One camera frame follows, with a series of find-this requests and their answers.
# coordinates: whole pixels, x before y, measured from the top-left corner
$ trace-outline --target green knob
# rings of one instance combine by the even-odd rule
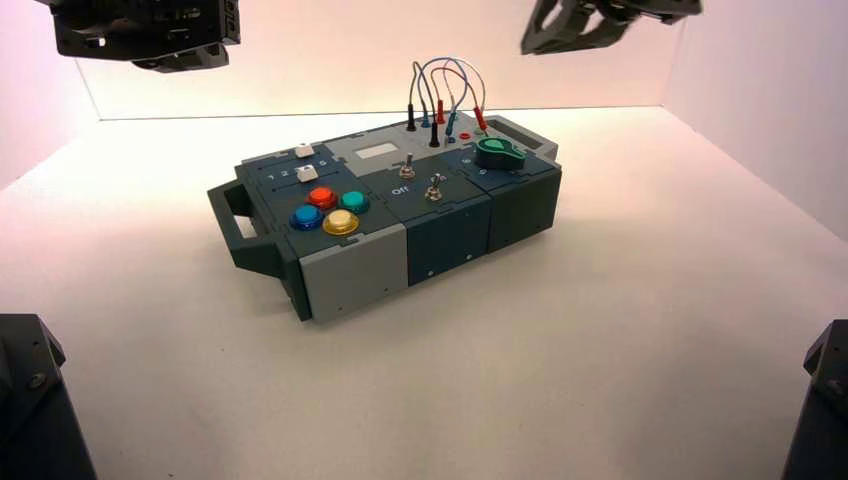
[[[474,163],[488,170],[521,170],[525,155],[505,138],[487,137],[477,141]]]

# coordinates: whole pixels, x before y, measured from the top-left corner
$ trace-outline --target screw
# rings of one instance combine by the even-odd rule
[[[27,388],[30,390],[38,390],[44,385],[44,382],[47,381],[47,375],[43,373],[36,373],[35,375],[29,377],[29,382],[27,382]]]
[[[828,380],[827,388],[829,388],[831,392],[836,394],[837,397],[845,396],[845,386],[839,380]]]

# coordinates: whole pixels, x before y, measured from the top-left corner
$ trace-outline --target round arcade button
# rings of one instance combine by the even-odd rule
[[[353,213],[363,213],[368,210],[368,197],[362,192],[347,192],[339,200],[339,207],[350,210]]]
[[[336,206],[336,194],[327,187],[318,187],[309,192],[309,203],[321,210],[329,210]]]
[[[289,223],[298,230],[314,230],[323,219],[324,215],[314,205],[301,205],[292,213]]]
[[[359,218],[347,210],[333,210],[324,219],[324,231],[330,235],[347,235],[359,228]]]

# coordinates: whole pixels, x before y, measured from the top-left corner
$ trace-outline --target yellow button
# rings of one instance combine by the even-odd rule
[[[347,210],[333,210],[324,218],[324,231],[330,235],[347,235],[359,228],[359,218]]]

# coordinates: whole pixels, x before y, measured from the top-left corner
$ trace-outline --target black robotic arm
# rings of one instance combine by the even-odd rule
[[[238,0],[36,1],[50,6],[59,53],[71,57],[181,72],[227,65],[225,46],[241,41]],[[538,0],[521,51],[608,47],[641,16],[673,24],[700,13],[700,0]],[[601,21],[587,31],[593,15]]]

